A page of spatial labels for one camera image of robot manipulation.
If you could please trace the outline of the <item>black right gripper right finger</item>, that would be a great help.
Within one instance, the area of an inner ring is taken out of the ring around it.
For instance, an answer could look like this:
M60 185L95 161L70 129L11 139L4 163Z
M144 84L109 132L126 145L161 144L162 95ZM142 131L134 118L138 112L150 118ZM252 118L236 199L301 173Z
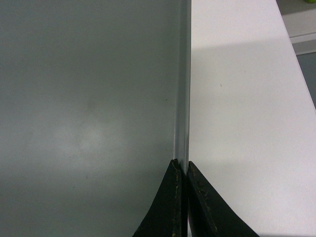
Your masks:
M189 224L194 237L257 237L224 201L196 165L187 172Z

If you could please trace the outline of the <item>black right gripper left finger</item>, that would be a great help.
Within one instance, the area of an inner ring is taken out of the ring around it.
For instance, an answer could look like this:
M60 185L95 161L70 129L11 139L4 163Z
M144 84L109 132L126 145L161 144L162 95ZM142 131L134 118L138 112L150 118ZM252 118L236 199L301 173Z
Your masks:
M177 159L170 161L149 211L135 237L182 235L182 171Z

